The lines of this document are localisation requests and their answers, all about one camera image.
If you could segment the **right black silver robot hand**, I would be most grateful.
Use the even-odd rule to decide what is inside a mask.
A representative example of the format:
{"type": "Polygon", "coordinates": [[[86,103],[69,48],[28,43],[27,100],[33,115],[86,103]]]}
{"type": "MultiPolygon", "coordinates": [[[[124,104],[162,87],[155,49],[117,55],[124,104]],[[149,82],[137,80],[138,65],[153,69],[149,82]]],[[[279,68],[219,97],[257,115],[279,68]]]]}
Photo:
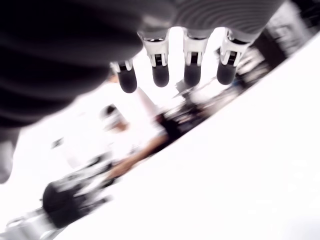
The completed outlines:
{"type": "Polygon", "coordinates": [[[3,0],[0,3],[0,181],[13,170],[21,128],[97,88],[141,36],[229,28],[252,41],[280,0],[3,0]]]}

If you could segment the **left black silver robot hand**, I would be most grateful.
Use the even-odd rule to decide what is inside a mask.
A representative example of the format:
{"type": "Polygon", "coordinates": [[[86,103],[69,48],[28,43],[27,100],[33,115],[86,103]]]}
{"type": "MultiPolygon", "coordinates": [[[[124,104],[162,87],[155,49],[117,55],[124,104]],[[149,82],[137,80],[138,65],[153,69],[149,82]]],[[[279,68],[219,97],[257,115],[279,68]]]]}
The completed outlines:
{"type": "Polygon", "coordinates": [[[56,228],[67,227],[109,201],[100,194],[116,180],[106,179],[111,168],[111,162],[98,157],[47,185],[42,207],[56,228]]]}

